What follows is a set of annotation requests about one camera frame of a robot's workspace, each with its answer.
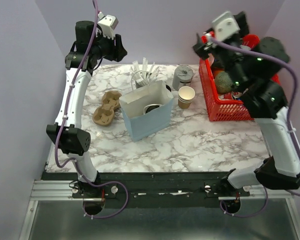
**gray marble vein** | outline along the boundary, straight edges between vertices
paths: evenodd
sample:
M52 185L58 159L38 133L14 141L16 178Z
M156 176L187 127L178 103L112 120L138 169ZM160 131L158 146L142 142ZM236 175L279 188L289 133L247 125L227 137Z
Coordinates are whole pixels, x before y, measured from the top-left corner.
M132 142L119 109L110 126L92 121L106 91L123 95L131 91L130 65L104 65L93 75L86 91L82 129L91 134L89 153L100 172L193 172L242 169L266 158L267 149L254 121L210 122L206 111L198 65L191 65L191 86L196 97L189 109L178 107L178 93L172 91L174 105L169 127ZM172 86L176 65L161 65L161 80ZM64 169L55 164L54 146L48 157L48 172L75 172L69 163ZM67 156L59 151L60 161Z

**marble countertop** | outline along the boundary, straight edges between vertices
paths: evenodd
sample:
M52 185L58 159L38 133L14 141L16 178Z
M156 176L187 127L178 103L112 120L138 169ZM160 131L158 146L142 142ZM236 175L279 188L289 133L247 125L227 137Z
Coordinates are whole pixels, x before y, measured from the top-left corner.
M201 172L242 169L268 157L261 131L254 121L210 122L198 73L191 87L196 97L188 109L178 107L178 92L170 126L133 142L126 130L122 112L107 127L96 125L92 115L106 91L123 95L131 91L130 65L103 65L88 85L82 110L82 129L91 134L89 153L100 172ZM165 76L159 79L172 86L177 65L161 65ZM72 163L60 169L55 164L54 145L48 156L47 172L75 172ZM59 160L67 156L59 150Z

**paper cup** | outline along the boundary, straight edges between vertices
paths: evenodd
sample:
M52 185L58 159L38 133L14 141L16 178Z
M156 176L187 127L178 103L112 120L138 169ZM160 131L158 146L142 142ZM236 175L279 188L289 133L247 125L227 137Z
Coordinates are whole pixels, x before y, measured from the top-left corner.
M196 96L195 90L190 86L183 86L178 91L178 106L181 109L189 108Z

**purple cable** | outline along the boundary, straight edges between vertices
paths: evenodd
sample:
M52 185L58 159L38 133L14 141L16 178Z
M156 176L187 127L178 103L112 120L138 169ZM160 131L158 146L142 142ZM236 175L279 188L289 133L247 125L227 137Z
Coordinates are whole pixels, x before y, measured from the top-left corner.
M250 56L253 56L253 57L256 57L256 58L262 58L262 59L274 62L274 63L276 63L276 64L278 64L278 65L280 65L283 68L288 70L288 72L291 74L291 76L293 78L293 91L292 91L292 96L291 96L291 100L290 100L290 103L289 103L288 112L287 112L287 115L286 115L287 127L288 127L288 130L289 130L289 134L290 134L293 146L294 146L295 151L296 151L296 153L299 157L299 160L300 160L300 147L299 147L299 144L298 144L298 141L297 141L295 131L294 131L294 129L292 127L292 124L291 124L291 121L290 121L292 107L294 105L296 95L297 95L297 91L298 91L298 87L299 87L298 77L297 77L295 71L292 69L292 67L289 64L287 64L286 62L284 62L284 61L282 61L282 60L280 60L276 57L269 56L269 55L259 53L259 52L255 52L255 51L245 50L245 49L238 48L238 47L235 47L235 46L231 46L231 45L228 45L224 42L218 41L218 40L216 40L215 38L213 38L211 36L208 37L208 40L212 41L213 43L217 44L218 46L220 46L224 49L228 49L230 51L238 52L238 53L241 53L241 54L244 54L244 55L250 55ZM293 192L291 190L289 190L289 193L300 197L300 193L296 193L296 192Z
M94 218L94 219L108 219L108 218L111 218L111 217L114 217L115 215L121 213L125 207L127 206L127 203L128 203L128 200L129 200L129 193L128 193L128 189L126 188L125 185L123 185L121 182L119 181L109 181L109 182L106 182L106 183L103 183L103 184L100 184L100 185L96 185L96 184L93 184L89 179L86 178L86 176L84 176L81 172L81 170L79 169L79 166L78 166L78 163L75 162L75 168L77 170L77 172L79 173L79 175L82 176L82 178L89 184L91 185L92 187L95 187L95 188L101 188L101 187L104 187L106 185L109 185L109 184L119 184L120 186L123 187L124 191L125 191L125 194L126 194L126 198L125 198L125 202L123 204L123 206L118 210L116 211L115 213L112 213L110 215L107 215L107 216L94 216L94 215L89 215L86 213L86 210L85 210L85 204L83 204L83 210L84 210L84 214L86 216L89 216L91 218Z
M91 38L90 38L90 41L89 41L89 44L86 48L86 51L83 55L83 58L82 58L82 61L80 62L74 76L73 76L73 79L72 79L72 82L71 84L74 86L75 85L75 81L77 79L77 76L84 64L84 61L85 59L87 58L88 56L88 53L91 49L91 46L92 46L92 43L94 41L94 38L95 38L95 35L96 35L96 29L97 29L97 24L98 24L98 13L99 13L99 8L98 8L98 2L97 0L93 0L93 5L94 5L94 8L95 8L95 17L94 17L94 25L93 25L93 31L92 31L92 34L91 34ZM70 96L71 96L71 93L72 93L72 90L73 90L73 87L69 87L69 92L66 96L66 101L65 101L65 105L64 105L64 115L66 116L68 114L68 108L69 108L69 102L70 102ZM55 159L55 163L56 165L59 167L59 168L63 168L67 163L69 163L70 161L72 160L76 160L74 157L71 157L71 158L68 158L63 164L60 164L59 163L59 159L58 159L58 146L59 146L59 141L60 141L60 137L61 137L61 134L62 134L62 131L65 127L65 123L66 123L66 118L64 118L62 120L62 123L61 123L61 126L60 126L60 129L59 129L59 132L56 136L56 140L55 140L55 149L54 149L54 159ZM85 213L86 215L90 216L90 217L93 217L95 219L107 219L107 218L111 218L117 214L119 214L120 212L122 212L122 210L126 207L127 203L128 203L128 200L129 200L129 193L128 193L128 190L126 188L125 185L123 185L121 182L118 182L118 181L110 181L110 182L106 182L106 183L103 183L103 184L100 184L100 185L95 185L93 184L89 179L86 178L86 176L84 176L81 172L81 170L79 169L79 166L78 166L78 163L75 162L75 168L76 170L78 171L78 173L82 176L82 178L88 183L90 184L91 186L93 187L96 187L96 188L100 188L100 187L103 187L103 186L106 186L108 184L119 184L121 185L124 190L125 190L125 193L126 193L126 200L125 200L125 203L124 205L122 206L122 208L119 209L119 211L113 213L113 214L110 214L108 216L91 216L91 215L88 215L87 213Z
M268 205L268 202L269 202L268 191L267 191L267 189L265 187L263 187L263 188L264 188L264 192L265 192L265 202L264 202L264 205L263 205L263 207L259 211L255 212L253 214L248 214L248 215L234 215L234 214L232 214L232 213L230 213L230 212L227 211L227 205L226 204L224 204L225 205L225 209L222 207L222 204L225 203L224 201L220 201L220 209L222 210L222 212L224 214L227 214L229 216L236 217L236 218L245 219L245 218L255 217L258 214L261 214L266 209L266 207Z

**purple hose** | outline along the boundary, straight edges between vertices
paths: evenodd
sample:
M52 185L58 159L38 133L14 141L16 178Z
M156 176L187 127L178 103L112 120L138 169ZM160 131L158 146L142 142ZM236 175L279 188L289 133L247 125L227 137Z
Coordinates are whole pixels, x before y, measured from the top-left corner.
M230 212L227 211L226 204L224 204L225 205L225 209L222 207L222 204L224 203L224 201L220 201L220 209L222 210L222 212L224 212L224 214L227 214L229 216L236 217L236 218L245 219L245 218L255 217L258 214L261 214L266 209L266 207L268 205L268 202L269 202L268 191L267 191L267 189L265 187L263 187L263 188L264 188L264 192L265 192L265 202L264 202L264 205L263 205L263 207L259 211L255 212L253 214L248 214L248 215L234 215L234 214L232 214L232 213L230 213Z
M72 82L71 84L74 86L75 85L75 82L76 82L76 79L77 79L77 76L84 64L84 61L85 59L87 58L88 54L89 54L89 51L91 49L91 46L92 46L92 43L94 41L94 38L95 38L95 35L96 35L96 29L97 29L97 24L98 24L98 13L99 13L99 8L98 8L98 2L97 0L93 0L93 5L94 5L94 8L95 8L95 17L94 17L94 25L93 25L93 31L92 31L92 34L91 34L91 38L90 38L90 41L89 41L89 44L86 48L86 51L83 55L83 58L82 58L82 61L80 62L74 76L73 76L73 79L72 79ZM69 102L70 102L70 97L71 97L71 93L72 93L72 90L73 90L73 87L69 87L69 91L68 91L68 94L66 96L66 100L65 100L65 105L64 105L64 115L66 116L68 114L68 108L69 108ZM71 157L71 158L68 158L63 164L60 164L59 163L59 159L58 159L58 146L59 146L59 142L60 142L60 137L61 137L61 134L62 134L62 131L65 127L65 123L66 123L66 119L64 118L62 120L62 123L61 123L61 126L60 126L60 129L59 129L59 132L56 136L56 140L55 140L55 148L54 148L54 159L55 159L55 164L59 167L59 168L63 168L67 163L69 163L70 161L72 160L76 160L74 157ZM78 171L79 175L82 176L82 178L88 183L90 184L91 186L93 187L96 187L96 188L101 188L103 186L106 186L108 184L119 184L121 185L124 190L125 190L125 193L126 193L126 200L125 200L125 203L124 205L122 206L122 208L120 208L117 212L113 213L113 214L110 214L108 216L91 216L91 215L88 215L86 212L85 214L94 218L94 219L107 219L107 218L111 218L117 214L119 214L120 212L122 212L123 209L125 209L127 203L128 203L128 200L129 200L129 193L128 193L128 190L126 188L125 185L123 185L121 182L118 182L118 181L110 181L110 182L106 182L106 183L103 183L103 184L100 184L100 185L95 185L93 184L89 179L86 178L86 176L84 176L81 172L81 170L79 169L79 166L78 166L78 163L75 162L75 168L76 170Z
M291 120L290 120L292 107L294 105L296 95L297 95L297 91L298 91L298 87L299 87L298 77L297 77L295 71L292 69L292 67L289 64L287 64L286 62L284 62L284 61L282 61L282 60L280 60L276 57L273 57L273 56L269 56L269 55L266 55L266 54L263 54L263 53L250 51L250 50L245 50L245 49L242 49L242 48L231 46L231 45L228 45L224 42L218 41L213 37L208 37L208 40L212 41L213 43L217 44L218 46L220 46L224 49L228 49L230 51L234 51L234 52L241 53L241 54L244 54L244 55L250 55L250 56L253 56L253 57L256 57L256 58L262 58L262 59L274 62L274 63L282 66L283 68L287 69L288 72L292 75L292 78L293 78L293 91L292 91L292 96L291 96L291 100L290 100L290 103L289 103L289 108L288 108L288 112L287 112L287 115L286 115L286 119L287 119L287 127L288 127L288 130L289 130L289 134L290 134L293 146L294 146L295 151L296 151L296 153L297 153L297 155L300 159L300 147L299 147L297 137L296 137L296 134L294 132L294 129L292 127ZM300 196L300 193L296 193L296 192L293 192L291 190L289 190L289 193L294 194L296 196Z

